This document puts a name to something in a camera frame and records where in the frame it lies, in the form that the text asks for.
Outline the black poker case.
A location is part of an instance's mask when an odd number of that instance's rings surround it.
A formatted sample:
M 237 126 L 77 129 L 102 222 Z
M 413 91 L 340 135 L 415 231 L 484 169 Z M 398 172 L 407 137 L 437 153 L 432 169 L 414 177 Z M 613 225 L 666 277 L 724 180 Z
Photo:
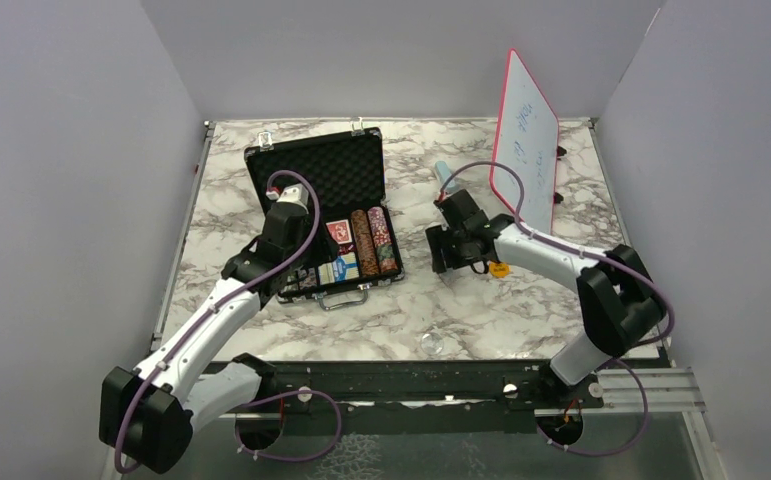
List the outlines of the black poker case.
M 404 277 L 386 199 L 383 145 L 377 128 L 352 130 L 295 141 L 258 144 L 244 152 L 245 164 L 257 191 L 265 221 L 260 234 L 231 257 L 222 269 L 225 279 L 237 280 L 266 303 L 270 296 L 280 303 L 303 299 L 321 301 L 327 294 L 351 289 L 367 290 L 400 281 Z M 309 191 L 308 210 L 266 198 L 270 187 L 283 189 L 301 184 Z M 398 270 L 360 277 L 342 283 L 300 290 L 298 271 L 292 263 L 315 236 L 316 222 L 347 219 L 355 210 L 381 207 L 393 242 Z

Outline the blue boxed card deck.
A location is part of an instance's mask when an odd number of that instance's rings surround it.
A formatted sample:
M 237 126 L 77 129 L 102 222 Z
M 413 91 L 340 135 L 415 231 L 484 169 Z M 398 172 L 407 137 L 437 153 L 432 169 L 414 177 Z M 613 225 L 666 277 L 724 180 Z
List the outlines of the blue boxed card deck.
M 334 261 L 320 265 L 317 275 L 322 286 L 358 279 L 360 272 L 357 255 L 354 252 L 339 255 Z

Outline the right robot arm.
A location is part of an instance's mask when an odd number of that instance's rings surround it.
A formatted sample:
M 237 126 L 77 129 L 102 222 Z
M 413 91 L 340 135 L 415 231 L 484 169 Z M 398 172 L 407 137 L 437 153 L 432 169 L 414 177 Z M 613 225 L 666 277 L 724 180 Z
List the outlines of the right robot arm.
M 426 231 L 434 272 L 468 267 L 487 274 L 492 265 L 506 264 L 577 295 L 583 331 L 552 357 L 537 383 L 550 406 L 573 399 L 586 376 L 633 349 L 668 313 L 629 246 L 601 251 L 542 234 L 509 214 L 490 218 L 465 190 L 434 205 L 444 219 Z

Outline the orange big blind button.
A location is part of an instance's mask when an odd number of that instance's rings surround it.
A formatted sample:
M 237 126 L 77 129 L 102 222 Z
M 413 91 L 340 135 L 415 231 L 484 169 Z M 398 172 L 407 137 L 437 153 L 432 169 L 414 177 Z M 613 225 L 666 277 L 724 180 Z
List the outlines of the orange big blind button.
M 506 263 L 489 262 L 489 274 L 495 278 L 505 278 L 511 273 L 510 267 Z

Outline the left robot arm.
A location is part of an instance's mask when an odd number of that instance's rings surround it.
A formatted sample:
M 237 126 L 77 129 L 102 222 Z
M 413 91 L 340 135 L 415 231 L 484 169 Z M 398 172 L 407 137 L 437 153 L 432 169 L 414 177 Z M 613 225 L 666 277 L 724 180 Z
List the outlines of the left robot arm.
M 276 386 L 252 367 L 233 364 L 219 380 L 199 377 L 232 334 L 281 292 L 325 233 L 318 198 L 283 191 L 254 244 L 227 261 L 185 325 L 135 367 L 107 374 L 99 438 L 113 449 L 117 473 L 141 467 L 165 473 L 182 458 L 194 433 L 230 408 L 244 403 L 259 411 L 271 405 Z

